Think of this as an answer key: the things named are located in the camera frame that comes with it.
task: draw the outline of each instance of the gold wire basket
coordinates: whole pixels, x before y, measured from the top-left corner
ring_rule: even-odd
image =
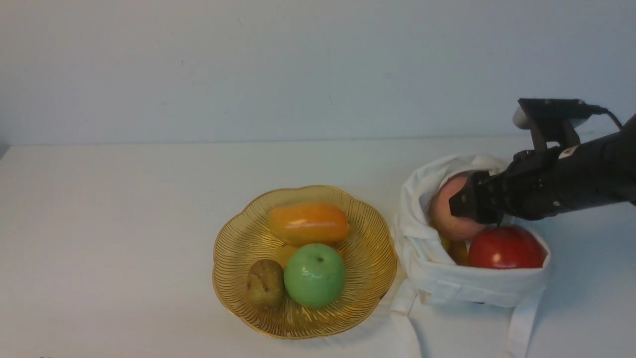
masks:
[[[256,310],[247,301],[247,272],[283,245],[267,226],[268,213],[303,201],[328,202],[347,213],[351,233],[332,245],[345,263],[344,290],[323,308],[303,307],[286,295],[277,310]],[[360,324],[389,290],[397,268],[391,235],[380,213],[340,189],[316,185],[267,192],[225,224],[214,244],[212,284],[223,306],[253,329],[298,340],[330,336]]]

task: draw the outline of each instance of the apple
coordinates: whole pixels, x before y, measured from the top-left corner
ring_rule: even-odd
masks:
[[[457,194],[466,184],[465,174],[455,175],[442,186],[439,192],[431,199],[430,215],[436,229],[449,240],[470,240],[475,235],[488,228],[473,219],[454,217],[450,213],[448,200]]]
[[[303,306],[320,308],[335,301],[345,286],[345,263],[331,247],[313,243],[293,254],[284,273],[289,297]]]
[[[518,226],[484,231],[468,250],[468,261],[476,268],[540,268],[545,258],[541,244]]]

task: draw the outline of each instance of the green apple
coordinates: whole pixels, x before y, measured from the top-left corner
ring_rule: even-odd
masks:
[[[345,263],[338,252],[327,245],[305,245],[289,258],[284,281],[294,301],[310,308],[324,307],[342,293]]]

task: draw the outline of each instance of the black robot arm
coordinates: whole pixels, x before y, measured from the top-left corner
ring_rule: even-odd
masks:
[[[515,154],[502,173],[471,173],[449,200],[453,216],[498,224],[504,214],[540,220],[595,206],[636,204],[636,115],[624,127],[617,120],[620,131],[580,144],[574,126],[609,111],[579,100],[519,103],[535,149]],[[558,145],[548,148],[550,141]]]

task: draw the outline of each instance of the white wall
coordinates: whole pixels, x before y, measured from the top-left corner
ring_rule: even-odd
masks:
[[[4,0],[0,142],[508,134],[522,96],[624,120],[635,13],[634,0]]]

